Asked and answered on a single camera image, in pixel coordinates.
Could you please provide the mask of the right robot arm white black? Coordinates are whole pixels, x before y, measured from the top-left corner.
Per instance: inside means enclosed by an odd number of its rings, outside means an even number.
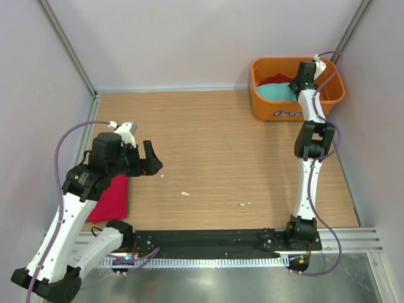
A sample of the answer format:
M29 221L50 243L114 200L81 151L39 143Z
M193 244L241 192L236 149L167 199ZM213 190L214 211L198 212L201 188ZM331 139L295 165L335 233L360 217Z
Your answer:
M300 165L297 202L284 235L285 244L293 250L307 249L317 239L315 205L318 178L335 134L335 127L326 121L316 83L325 69L325 62L319 58L302 61L297 76L289 84L304 117L294 145L294 155Z

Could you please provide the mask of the teal t shirt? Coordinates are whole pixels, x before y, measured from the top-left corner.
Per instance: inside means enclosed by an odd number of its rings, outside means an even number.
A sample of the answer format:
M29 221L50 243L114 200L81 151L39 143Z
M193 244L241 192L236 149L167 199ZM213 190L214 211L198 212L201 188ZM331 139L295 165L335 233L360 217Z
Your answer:
M296 101L297 98L288 83L270 83L256 87L258 95L271 101Z

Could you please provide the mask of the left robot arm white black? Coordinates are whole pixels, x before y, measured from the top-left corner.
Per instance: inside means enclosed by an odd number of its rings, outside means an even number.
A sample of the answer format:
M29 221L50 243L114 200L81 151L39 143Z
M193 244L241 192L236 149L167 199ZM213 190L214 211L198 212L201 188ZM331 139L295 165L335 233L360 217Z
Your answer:
M141 158L133 139L119 133L100 133L83 161L66 174L54 221L39 250L11 281L49 302L71 302L87 274L112 251L128 252L134 244L133 228L111 220L81 251L72 252L83 224L114 178L155 175L163 167L150 140Z

